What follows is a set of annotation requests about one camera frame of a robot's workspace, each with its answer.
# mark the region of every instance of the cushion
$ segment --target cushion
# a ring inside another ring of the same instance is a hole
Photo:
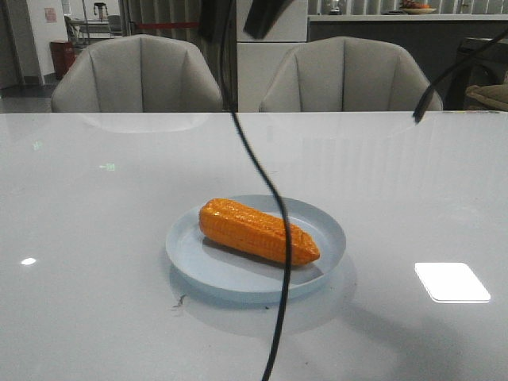
[[[466,95],[496,110],[508,111],[508,83],[466,89]]]

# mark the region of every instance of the white table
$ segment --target white table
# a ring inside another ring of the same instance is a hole
[[[272,380],[508,379],[507,116],[241,115],[281,193],[347,237]],[[3,114],[0,176],[1,380],[261,378],[277,307],[197,291],[164,247],[209,198],[268,193],[227,114]],[[466,263],[491,300],[434,302],[419,262]]]

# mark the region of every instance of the door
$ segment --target door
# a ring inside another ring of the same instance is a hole
[[[17,85],[17,61],[4,5],[0,0],[0,89]]]

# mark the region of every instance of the black cord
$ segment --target black cord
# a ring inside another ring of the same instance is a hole
[[[420,101],[418,102],[416,108],[414,109],[414,113],[413,113],[414,120],[417,123],[419,123],[421,121],[421,119],[423,118],[423,115],[425,114],[427,108],[429,107],[430,100],[432,99],[433,93],[434,93],[436,86],[439,82],[441,82],[444,78],[446,78],[448,75],[453,73],[457,68],[461,67],[462,65],[467,63],[469,60],[472,60],[474,57],[476,57],[481,52],[487,50],[494,44],[498,43],[506,35],[508,35],[508,29],[502,31],[499,35],[494,37],[492,40],[489,40],[486,44],[484,44],[483,46],[480,46],[478,49],[476,49],[472,53],[465,56],[459,62],[448,67],[446,70],[444,70],[441,73],[441,75],[439,75],[436,79],[434,79],[429,84],[429,86],[427,87],[427,89],[425,90],[423,95],[421,96]]]
[[[245,150],[248,153],[248,156],[250,157],[252,163],[256,167],[257,171],[260,173],[261,177],[263,178],[264,182],[267,184],[268,188],[270,189],[270,192],[273,194],[273,197],[275,198],[277,205],[280,209],[280,213],[284,222],[284,232],[286,235],[286,262],[284,264],[284,277],[283,277],[283,285],[282,285],[282,291],[280,295],[280,302],[279,302],[279,312],[277,313],[277,321],[275,323],[275,329],[273,333],[273,339],[271,342],[271,349],[270,354],[268,356],[267,364],[264,369],[263,378],[262,381],[268,381],[270,379],[271,370],[273,368],[273,365],[275,363],[275,358],[277,357],[277,350],[279,348],[279,342],[280,337],[282,334],[283,329],[283,323],[284,323],[284,316],[286,314],[286,305],[287,305],[287,297],[289,295],[289,282],[291,278],[291,257],[292,257],[292,245],[291,245],[291,225],[289,222],[289,217],[287,214],[286,206],[284,205],[284,201],[282,197],[280,196],[279,192],[275,189],[275,185],[273,182],[269,179],[266,171],[261,166],[260,162],[256,158],[256,155],[254,154],[254,151],[252,150],[250,144],[248,143],[247,137],[244,134],[244,130],[241,127],[240,119],[238,118],[237,113],[235,112],[233,108],[233,100],[231,99],[231,95],[229,93],[228,87],[225,85],[224,80],[224,73],[223,73],[223,64],[224,64],[224,51],[225,51],[225,41],[227,37],[227,30],[229,27],[229,23],[231,20],[231,15],[233,12],[233,0],[230,0],[229,2],[229,10],[228,10],[228,17],[226,18],[224,29],[222,31],[222,37],[221,37],[221,47],[220,47],[220,61],[219,61],[219,77],[220,82],[222,86],[222,93],[225,96],[226,104],[229,107],[229,113],[231,114],[231,118],[234,121],[234,124],[237,128],[238,135],[240,136],[240,139],[245,147]]]

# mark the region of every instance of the red trash can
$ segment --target red trash can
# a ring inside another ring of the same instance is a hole
[[[74,47],[70,41],[65,40],[52,41],[49,45],[56,79],[62,79],[75,61]]]

